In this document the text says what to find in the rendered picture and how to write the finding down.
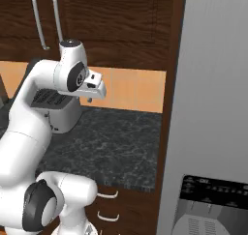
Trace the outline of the dark wood drawer front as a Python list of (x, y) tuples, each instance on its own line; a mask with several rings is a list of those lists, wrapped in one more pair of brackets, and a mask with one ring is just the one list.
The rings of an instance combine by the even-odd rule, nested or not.
[(100, 193), (114, 194), (116, 191), (119, 194), (115, 199), (104, 199), (97, 196), (97, 206), (107, 211), (136, 210), (151, 213), (157, 211), (157, 204), (153, 193), (108, 186), (100, 186), (98, 188)]
[[(115, 218), (118, 214), (120, 218), (117, 222), (107, 222), (99, 220), (97, 212), (102, 216)], [(156, 235), (155, 221), (149, 212), (136, 210), (107, 211), (97, 205), (86, 208), (89, 220), (96, 226), (100, 235)]]

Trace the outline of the dark wood cupboard door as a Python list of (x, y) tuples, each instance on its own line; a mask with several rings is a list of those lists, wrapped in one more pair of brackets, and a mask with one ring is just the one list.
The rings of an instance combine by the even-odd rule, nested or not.
[(31, 0), (0, 0), (0, 61), (45, 56)]
[(83, 42), (90, 66), (162, 70), (173, 0), (58, 0), (62, 35)]

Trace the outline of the dark wood side panel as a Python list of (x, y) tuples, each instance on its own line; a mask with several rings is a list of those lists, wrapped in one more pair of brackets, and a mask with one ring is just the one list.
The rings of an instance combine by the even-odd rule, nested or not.
[(161, 234), (159, 229), (162, 226), (161, 215), (163, 211), (163, 201), (164, 201), (163, 182), (164, 182), (170, 126), (171, 126), (172, 101), (174, 95), (178, 53), (180, 49), (184, 9), (185, 9), (185, 0), (173, 0), (171, 21), (170, 21), (170, 47), (169, 47), (168, 62), (166, 67), (167, 76), (165, 82), (162, 127), (160, 133), (160, 147), (159, 147), (159, 155), (157, 161), (156, 185), (154, 192), (154, 198), (156, 201), (155, 235)]

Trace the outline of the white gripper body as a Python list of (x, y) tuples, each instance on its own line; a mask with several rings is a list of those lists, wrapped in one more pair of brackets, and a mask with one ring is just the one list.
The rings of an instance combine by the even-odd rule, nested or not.
[(102, 79), (88, 79), (77, 89), (79, 96), (91, 99), (103, 100), (107, 94), (107, 88)]

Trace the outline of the grey fridge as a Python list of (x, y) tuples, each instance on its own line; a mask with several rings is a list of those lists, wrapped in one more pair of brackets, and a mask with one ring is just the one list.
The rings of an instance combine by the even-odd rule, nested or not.
[(179, 199), (195, 175), (248, 184), (248, 0), (185, 0), (157, 235), (241, 235), (247, 211)]

